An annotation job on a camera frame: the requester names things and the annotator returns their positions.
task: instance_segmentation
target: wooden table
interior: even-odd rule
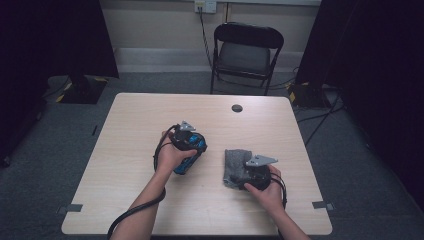
[[[236,113],[232,106],[243,111]],[[332,226],[288,99],[262,96],[121,93],[106,119],[72,204],[65,234],[106,234],[153,174],[163,130],[186,120],[208,149],[185,176],[173,174],[160,203],[155,235],[276,235],[250,193],[223,184],[224,150],[246,149],[279,160],[287,212],[310,235]]]

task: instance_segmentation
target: forearm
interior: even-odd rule
[[[268,213],[285,240],[310,239],[282,207],[274,209],[273,211],[268,211]]]
[[[134,200],[130,209],[158,198],[169,176],[170,173],[157,171]],[[153,205],[122,220],[111,239],[150,239],[158,207],[159,204]]]

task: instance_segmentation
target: wall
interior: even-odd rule
[[[193,1],[109,0],[101,1],[101,5],[114,48],[204,48]],[[303,52],[318,8],[218,2],[216,14],[203,15],[209,47],[214,29],[227,18],[274,27],[285,37],[284,52]]]

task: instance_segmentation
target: black folding chair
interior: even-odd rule
[[[278,54],[284,44],[283,35],[270,27],[228,22],[214,32],[214,51],[210,94],[214,91],[215,74],[233,75],[265,81],[265,93],[271,83]],[[271,60],[271,49],[276,49]]]

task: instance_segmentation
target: chair backrest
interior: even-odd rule
[[[283,35],[271,27],[228,22],[219,25],[214,32],[216,40],[271,49],[281,48]]]

